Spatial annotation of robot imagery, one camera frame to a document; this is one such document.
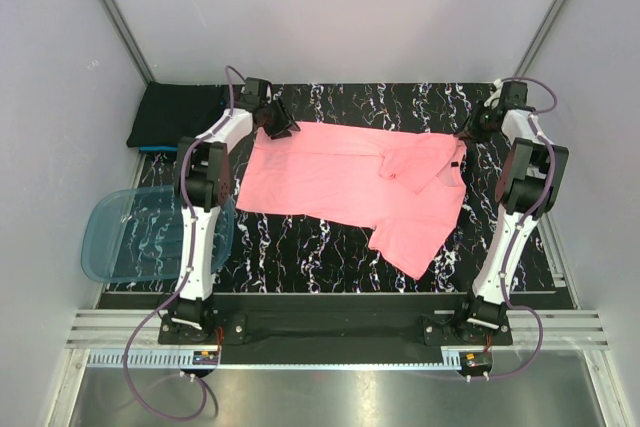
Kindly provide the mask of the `pink t shirt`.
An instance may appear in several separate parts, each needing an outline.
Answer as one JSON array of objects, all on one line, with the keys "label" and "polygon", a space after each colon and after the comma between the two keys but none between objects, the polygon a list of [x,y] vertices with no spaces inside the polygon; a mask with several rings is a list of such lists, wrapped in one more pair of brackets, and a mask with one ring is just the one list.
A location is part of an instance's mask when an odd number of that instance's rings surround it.
[{"label": "pink t shirt", "polygon": [[257,134],[237,206],[368,228],[369,248],[418,280],[457,225],[465,157],[451,134],[303,122]]}]

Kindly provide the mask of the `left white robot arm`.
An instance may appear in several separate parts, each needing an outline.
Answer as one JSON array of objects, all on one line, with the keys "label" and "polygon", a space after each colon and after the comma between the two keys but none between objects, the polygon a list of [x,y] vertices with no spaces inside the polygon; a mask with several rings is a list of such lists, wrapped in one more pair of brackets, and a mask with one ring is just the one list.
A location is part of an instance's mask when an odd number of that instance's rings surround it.
[{"label": "left white robot arm", "polygon": [[229,154],[237,144],[261,129],[271,139],[289,137],[299,130],[273,84],[248,77],[236,94],[229,94],[221,118],[195,137],[178,145],[174,192],[181,202],[183,244],[175,299],[168,321],[196,343],[215,333],[212,254],[216,224],[231,192]]}]

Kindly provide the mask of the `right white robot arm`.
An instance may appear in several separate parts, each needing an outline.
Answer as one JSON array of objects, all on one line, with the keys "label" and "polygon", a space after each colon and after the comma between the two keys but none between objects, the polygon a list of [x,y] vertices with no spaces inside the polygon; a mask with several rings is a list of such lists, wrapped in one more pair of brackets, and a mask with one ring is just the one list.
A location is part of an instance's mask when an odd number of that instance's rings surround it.
[{"label": "right white robot arm", "polygon": [[450,328],[462,342],[479,344],[507,328],[510,288],[525,244],[555,205],[569,158],[566,147],[543,132],[539,116],[557,106],[544,83],[528,77],[494,82],[455,137],[467,144],[504,135],[510,151],[495,189],[498,219],[482,269],[454,313]]}]

